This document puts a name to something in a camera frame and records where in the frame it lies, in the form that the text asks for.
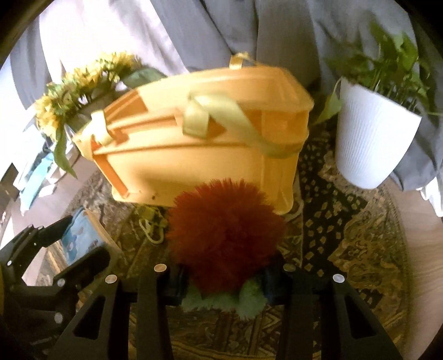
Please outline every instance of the plush toy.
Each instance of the plush toy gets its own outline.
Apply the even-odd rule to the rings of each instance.
[[[175,204],[167,234],[171,258],[188,267],[191,289],[195,286],[202,298],[238,298],[247,280],[269,263],[285,233],[286,223],[266,203],[266,195],[244,181],[214,180],[182,193]]]

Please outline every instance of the ribbed white pot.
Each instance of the ribbed white pot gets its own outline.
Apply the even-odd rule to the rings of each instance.
[[[421,116],[360,85],[343,80],[335,161],[354,185],[373,189],[394,170],[411,144]]]

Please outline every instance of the silver bolt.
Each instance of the silver bolt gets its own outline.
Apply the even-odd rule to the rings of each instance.
[[[61,324],[63,322],[63,315],[61,313],[55,313],[54,320],[57,324]]]
[[[294,264],[286,263],[283,265],[283,270],[293,273],[295,270],[297,270],[297,267]]]
[[[166,271],[167,266],[165,264],[157,264],[154,266],[154,271],[156,273],[162,273],[164,271]]]
[[[117,281],[117,276],[116,276],[116,275],[108,275],[108,276],[106,277],[105,281],[106,281],[108,284],[113,284],[113,283],[115,283],[115,282]]]
[[[341,274],[335,274],[332,276],[332,280],[341,284],[342,282],[345,282],[345,277]]]

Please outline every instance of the patterned rug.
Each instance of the patterned rug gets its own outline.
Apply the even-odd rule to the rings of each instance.
[[[361,190],[350,185],[334,165],[328,133],[311,136],[299,157],[294,206],[284,216],[288,234],[280,251],[288,262],[320,277],[344,274],[378,316],[398,348],[408,333],[409,275],[404,233],[384,185]],[[89,208],[124,256],[114,273],[134,277],[147,265],[167,257],[166,244],[150,243],[139,226],[135,206],[116,202],[100,172],[75,196],[66,214]],[[51,283],[66,267],[59,244],[50,247],[39,285]],[[85,291],[81,300],[89,294]],[[184,313],[169,308],[168,319],[176,359],[274,359],[283,308],[266,307],[254,320],[218,310]],[[131,309],[129,357],[136,358],[136,313]],[[313,358],[321,358],[319,323]]]

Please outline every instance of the red fluffy ball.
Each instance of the red fluffy ball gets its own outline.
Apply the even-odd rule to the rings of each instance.
[[[214,180],[176,197],[167,234],[172,259],[203,294],[233,292],[268,264],[286,223],[245,181]]]

